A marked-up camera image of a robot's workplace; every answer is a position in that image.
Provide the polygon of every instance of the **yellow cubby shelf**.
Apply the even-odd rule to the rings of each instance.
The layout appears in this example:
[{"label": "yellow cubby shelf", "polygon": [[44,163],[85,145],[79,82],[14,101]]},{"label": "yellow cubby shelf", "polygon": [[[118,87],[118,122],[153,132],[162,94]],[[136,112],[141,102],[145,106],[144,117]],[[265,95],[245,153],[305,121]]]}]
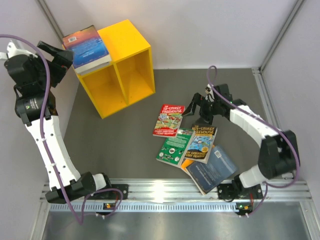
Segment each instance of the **yellow cubby shelf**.
[{"label": "yellow cubby shelf", "polygon": [[98,30],[112,62],[85,75],[77,74],[101,118],[156,92],[150,44],[124,20]]}]

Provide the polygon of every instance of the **stack of books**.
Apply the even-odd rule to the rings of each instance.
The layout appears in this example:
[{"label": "stack of books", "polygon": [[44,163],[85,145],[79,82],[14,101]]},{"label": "stack of books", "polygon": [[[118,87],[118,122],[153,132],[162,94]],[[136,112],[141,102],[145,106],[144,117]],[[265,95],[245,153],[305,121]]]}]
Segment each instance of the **stack of books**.
[{"label": "stack of books", "polygon": [[217,127],[193,124],[180,128],[185,106],[164,104],[153,135],[167,138],[156,160],[180,168],[205,195],[237,171],[221,146],[214,146]]},{"label": "stack of books", "polygon": [[73,67],[77,74],[85,75],[103,68],[111,62],[111,56],[95,26],[65,36],[63,46],[74,52]]}]

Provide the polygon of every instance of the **shelf compartment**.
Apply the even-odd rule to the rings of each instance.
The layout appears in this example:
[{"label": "shelf compartment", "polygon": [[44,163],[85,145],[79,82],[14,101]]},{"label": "shelf compartment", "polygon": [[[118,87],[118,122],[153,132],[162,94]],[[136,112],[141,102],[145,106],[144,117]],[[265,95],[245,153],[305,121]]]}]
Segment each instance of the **shelf compartment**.
[{"label": "shelf compartment", "polygon": [[82,80],[101,118],[127,107],[113,65],[87,75]]},{"label": "shelf compartment", "polygon": [[124,95],[129,105],[155,93],[149,50],[116,63]]}]

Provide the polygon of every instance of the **gray floor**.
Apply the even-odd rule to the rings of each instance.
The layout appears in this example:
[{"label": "gray floor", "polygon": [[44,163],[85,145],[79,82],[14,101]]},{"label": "gray floor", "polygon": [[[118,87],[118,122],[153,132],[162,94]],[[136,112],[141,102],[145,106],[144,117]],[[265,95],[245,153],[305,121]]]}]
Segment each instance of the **gray floor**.
[{"label": "gray floor", "polygon": [[[205,94],[206,69],[155,70],[156,93],[105,119],[101,119],[79,85],[65,144],[80,173],[104,172],[110,178],[183,179],[180,169],[156,161],[164,138],[152,135],[162,104],[188,106],[194,93]],[[251,69],[219,69],[216,84],[227,83],[234,99],[241,98],[265,119]],[[198,115],[185,117],[182,127],[191,127]],[[236,125],[217,116],[215,144],[220,144],[238,166],[238,173],[257,164],[258,145]]]},{"label": "gray floor", "polygon": [[119,212],[102,220],[50,212],[42,240],[310,240],[299,203],[264,203],[248,218],[231,212]]}]

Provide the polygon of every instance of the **black mounting bracket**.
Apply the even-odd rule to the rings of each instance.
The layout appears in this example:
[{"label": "black mounting bracket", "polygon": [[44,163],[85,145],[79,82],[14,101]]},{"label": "black mounting bracket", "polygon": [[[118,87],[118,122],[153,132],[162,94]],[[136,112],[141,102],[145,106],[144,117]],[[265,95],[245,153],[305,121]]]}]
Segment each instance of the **black mounting bracket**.
[{"label": "black mounting bracket", "polygon": [[[128,199],[129,185],[128,184],[111,184],[111,188],[118,189],[123,194],[123,200]],[[88,200],[116,200],[119,198],[119,193],[116,191],[106,191],[95,194],[88,198]]]},{"label": "black mounting bracket", "polygon": [[262,199],[263,194],[260,184],[244,188],[245,191],[238,192],[232,183],[222,183],[217,186],[218,198],[225,201],[232,202],[233,200],[243,200],[250,199],[250,194],[252,194],[254,199]]}]

